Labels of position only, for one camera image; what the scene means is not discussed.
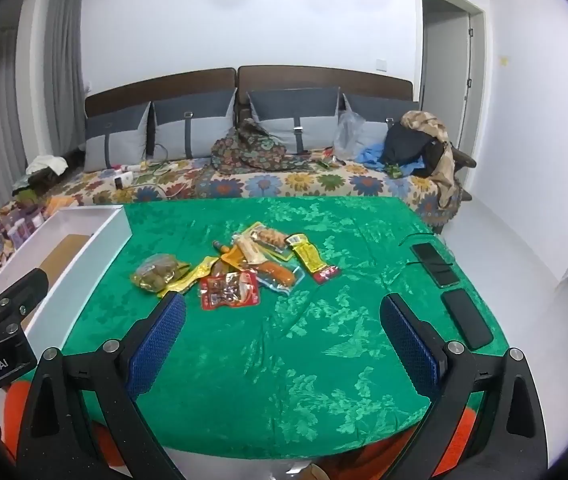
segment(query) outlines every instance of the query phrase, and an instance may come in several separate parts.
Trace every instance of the orange fabric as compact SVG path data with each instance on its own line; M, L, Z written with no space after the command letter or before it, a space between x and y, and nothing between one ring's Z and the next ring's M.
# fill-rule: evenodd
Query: orange fabric
M12 383L6 393L6 401L4 402L4 443L13 455L17 456L17 443L19 441L19 428L21 427L21 419L24 415L26 407L26 399L30 390L29 381L17 381ZM113 441L108 428L99 422L92 423L92 431L97 439L97 444L102 455L111 467L124 465L124 460L119 454L119 450Z
M454 468L462 455L475 423L475 412L464 410L458 428L448 445L433 476ZM408 443L417 426L400 434L365 446L362 450L350 451L320 460L318 465L331 480L379 480Z

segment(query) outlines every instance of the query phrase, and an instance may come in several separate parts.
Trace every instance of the doorway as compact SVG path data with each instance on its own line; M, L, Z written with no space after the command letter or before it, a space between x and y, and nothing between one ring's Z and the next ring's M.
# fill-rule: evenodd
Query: doorway
M473 154L484 88L484 14L467 2L422 0L419 104L446 126L448 139ZM466 168L458 173L466 179Z

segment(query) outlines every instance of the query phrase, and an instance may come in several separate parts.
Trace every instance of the black smartphone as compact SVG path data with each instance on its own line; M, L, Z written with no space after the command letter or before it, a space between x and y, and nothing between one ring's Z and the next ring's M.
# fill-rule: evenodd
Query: black smartphone
M438 286L443 287L459 283L458 276L453 272L453 269L450 268L450 265L444 261L444 258L440 256L433 245L429 243L415 244L411 246L411 250L415 253L417 259Z
M477 350L493 340L491 329L463 288L442 292L442 303L466 340L468 348Z

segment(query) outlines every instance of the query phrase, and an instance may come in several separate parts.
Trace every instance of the white cloth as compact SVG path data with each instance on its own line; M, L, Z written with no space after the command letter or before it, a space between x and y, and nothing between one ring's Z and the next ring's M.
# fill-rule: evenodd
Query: white cloth
M33 160L26 168L26 174L33 174L35 171L39 171L44 168L50 168L57 175L61 175L68 168L68 162L66 162L63 156L37 155L35 160Z

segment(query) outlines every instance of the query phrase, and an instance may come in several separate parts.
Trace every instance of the blue gripper pad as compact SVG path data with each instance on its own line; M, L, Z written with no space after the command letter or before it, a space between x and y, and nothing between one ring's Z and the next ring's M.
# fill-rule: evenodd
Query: blue gripper pad
M132 400L150 391L185 321L186 301L181 294L174 294L130 358L126 391Z
M444 341L429 324L417 319L399 294L384 297L379 318L415 390L432 400L445 373Z

